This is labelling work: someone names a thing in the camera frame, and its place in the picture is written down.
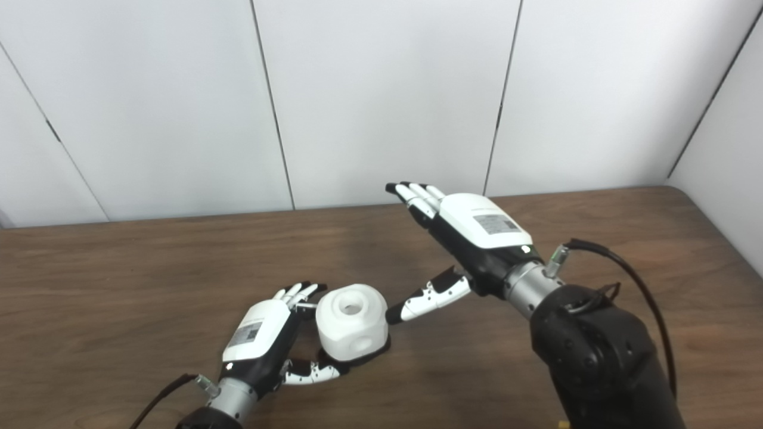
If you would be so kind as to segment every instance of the robotic finger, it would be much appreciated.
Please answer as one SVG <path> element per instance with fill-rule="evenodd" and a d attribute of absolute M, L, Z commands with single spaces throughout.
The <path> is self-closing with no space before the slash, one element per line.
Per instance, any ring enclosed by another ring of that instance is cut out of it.
<path fill-rule="evenodd" d="M 301 282 L 293 285 L 288 291 L 286 289 L 279 290 L 275 293 L 273 299 L 280 299 L 289 310 L 292 310 L 300 302 L 305 302 L 311 296 L 321 293 L 326 289 L 326 285 L 322 283 Z"/>
<path fill-rule="evenodd" d="M 284 374 L 284 385 L 308 385 L 326 382 L 349 372 L 347 368 L 332 365 L 326 361 L 291 359 L 287 361 L 288 371 Z"/>
<path fill-rule="evenodd" d="M 439 212 L 439 200 L 445 195 L 431 185 L 411 182 L 388 183 L 386 191 L 398 196 L 421 227 L 429 228 Z"/>
<path fill-rule="evenodd" d="M 390 307 L 385 313 L 387 323 L 399 324 L 417 318 L 458 301 L 467 296 L 470 291 L 468 277 L 458 273 L 456 268 L 451 266 L 431 279 L 426 287 L 417 290 L 405 301 Z"/>

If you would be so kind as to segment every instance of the black fingertip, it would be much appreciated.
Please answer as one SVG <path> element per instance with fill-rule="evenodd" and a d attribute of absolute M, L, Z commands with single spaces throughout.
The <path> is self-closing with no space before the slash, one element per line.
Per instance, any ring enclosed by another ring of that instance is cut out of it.
<path fill-rule="evenodd" d="M 317 354 L 317 362 L 318 362 L 318 369 L 323 369 L 329 365 L 336 368 L 336 371 L 341 375 L 345 375 L 349 373 L 349 365 L 345 362 L 340 362 L 333 357 L 331 357 L 328 353 L 326 353 L 326 350 L 324 350 L 322 347 L 320 350 L 318 350 Z"/>
<path fill-rule="evenodd" d="M 297 307 L 296 313 L 297 316 L 302 319 L 302 321 L 315 320 L 315 308 Z"/>
<path fill-rule="evenodd" d="M 393 305 L 390 307 L 385 313 L 384 317 L 387 319 L 387 323 L 389 324 L 399 324 L 403 323 L 403 307 L 405 306 L 405 301 L 401 302 L 400 304 Z"/>
<path fill-rule="evenodd" d="M 420 298 L 422 296 L 424 296 L 424 289 L 416 289 L 416 291 L 414 293 L 410 294 L 408 299 L 411 299 L 411 298 Z"/>
<path fill-rule="evenodd" d="M 385 186 L 384 190 L 385 190 L 385 191 L 387 191 L 387 192 L 389 192 L 389 193 L 391 193 L 392 195 L 395 195 L 395 196 L 397 196 L 397 197 L 398 197 L 398 199 L 399 199 L 399 200 L 400 200 L 400 201 L 401 201 L 403 204 L 405 204 L 405 203 L 406 203 L 406 201 L 405 201 L 405 198 L 403 198 L 403 197 L 402 197 L 400 194 L 398 194 L 398 191 L 397 191 L 397 187 L 398 187 L 398 185 L 400 185 L 400 183 L 388 183 L 388 184 Z"/>
<path fill-rule="evenodd" d="M 438 274 L 434 279 L 431 279 L 432 288 L 437 293 L 443 293 L 452 288 L 457 282 L 461 280 L 463 276 L 455 271 L 455 267 L 451 266 L 445 271 Z"/>
<path fill-rule="evenodd" d="M 310 361 L 302 359 L 292 359 L 291 367 L 288 369 L 290 373 L 300 377 L 309 377 L 311 370 Z"/>

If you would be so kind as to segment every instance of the cable connector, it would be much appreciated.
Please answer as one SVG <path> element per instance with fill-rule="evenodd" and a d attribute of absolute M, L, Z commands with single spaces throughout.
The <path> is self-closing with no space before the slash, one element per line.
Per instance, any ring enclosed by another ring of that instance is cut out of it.
<path fill-rule="evenodd" d="M 546 264 L 546 269 L 543 270 L 543 275 L 549 279 L 555 278 L 559 274 L 559 271 L 562 270 L 562 265 L 567 260 L 569 254 L 569 248 L 564 244 L 560 244 L 559 247 L 556 248 L 554 254 L 551 255 L 549 263 Z"/>
<path fill-rule="evenodd" d="M 209 399 L 215 399 L 220 395 L 220 387 L 207 377 L 203 376 L 202 374 L 199 374 L 194 379 L 194 382 L 197 386 L 201 388 L 207 395 L 209 395 Z"/>

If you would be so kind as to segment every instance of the wooden table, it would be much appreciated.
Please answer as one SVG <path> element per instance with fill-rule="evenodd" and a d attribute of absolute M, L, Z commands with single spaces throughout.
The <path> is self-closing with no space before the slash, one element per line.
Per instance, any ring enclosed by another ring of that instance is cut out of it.
<path fill-rule="evenodd" d="M 674 341 L 688 427 L 763 426 L 763 281 L 681 192 L 621 189 L 496 198 L 542 255 L 570 237 L 641 272 Z M 452 264 L 401 205 L 0 231 L 0 427 L 125 429 L 183 372 L 216 376 L 248 307 L 310 279 L 364 282 L 393 304 Z M 575 254 L 568 282 L 626 277 Z M 635 286 L 620 306 L 656 335 Z M 391 328 L 392 349 L 349 376 L 267 396 L 248 427 L 512 427 L 564 419 L 527 322 L 469 296 Z M 294 356 L 319 343 L 308 324 Z M 192 385 L 143 428 L 204 402 Z"/>

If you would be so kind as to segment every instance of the white finger segment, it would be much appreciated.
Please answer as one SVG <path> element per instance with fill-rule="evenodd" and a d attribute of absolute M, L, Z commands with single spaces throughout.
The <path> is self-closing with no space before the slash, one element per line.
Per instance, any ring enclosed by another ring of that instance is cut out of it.
<path fill-rule="evenodd" d="M 426 191 L 426 189 L 422 188 L 421 185 L 417 183 L 411 183 L 410 186 L 408 186 L 411 191 L 413 191 L 416 195 L 423 198 L 423 200 L 428 204 L 432 206 L 432 209 L 434 211 L 439 211 L 439 201 L 437 198 L 435 198 L 432 194 Z"/>
<path fill-rule="evenodd" d="M 342 374 L 331 365 L 324 366 L 321 369 L 317 363 L 311 363 L 311 371 L 309 376 L 299 376 L 297 374 L 286 373 L 284 377 L 285 385 L 306 385 L 315 384 L 319 382 L 326 382 L 331 379 L 335 379 Z"/>
<path fill-rule="evenodd" d="M 286 292 L 286 295 L 283 295 L 281 300 L 283 302 L 289 302 L 292 298 L 294 298 L 294 295 L 297 295 L 297 292 L 299 292 L 299 289 L 302 289 L 302 283 L 297 283 L 296 285 L 293 285 L 288 292 Z"/>
<path fill-rule="evenodd" d="M 437 214 L 434 211 L 434 208 L 432 208 L 431 205 L 428 205 L 426 202 L 424 202 L 421 198 L 412 199 L 408 202 L 408 207 L 414 206 L 415 208 L 418 208 L 421 210 L 429 219 L 433 219 L 434 216 Z"/>
<path fill-rule="evenodd" d="M 294 298 L 290 299 L 286 303 L 286 305 L 289 308 L 294 307 L 294 305 L 297 304 L 299 301 L 304 301 L 307 298 L 309 298 L 310 294 L 315 292 L 317 289 L 318 289 L 318 285 L 317 284 L 309 285 L 308 287 L 306 287 L 306 288 L 302 289 L 301 291 L 299 291 L 299 293 L 297 295 L 294 295 Z"/>
<path fill-rule="evenodd" d="M 418 195 L 416 195 L 413 191 L 411 191 L 406 185 L 397 185 L 394 187 L 394 191 L 398 193 L 398 195 L 405 200 L 405 202 L 409 202 L 410 200 L 416 198 Z"/>
<path fill-rule="evenodd" d="M 429 282 L 427 283 L 427 287 L 422 290 L 423 294 L 421 296 L 409 298 L 405 302 L 405 306 L 400 314 L 401 319 L 403 319 L 403 321 L 409 321 L 422 314 L 429 313 L 432 310 L 445 307 L 446 305 L 467 296 L 471 291 L 472 290 L 469 288 L 469 281 L 466 277 L 462 277 L 458 282 L 442 293 L 437 293 L 432 286 L 432 283 Z"/>
<path fill-rule="evenodd" d="M 438 200 L 445 198 L 445 194 L 443 194 L 443 191 L 440 191 L 438 188 L 435 188 L 432 185 L 427 185 L 427 192 L 432 194 L 432 196 L 434 198 L 437 198 Z"/>

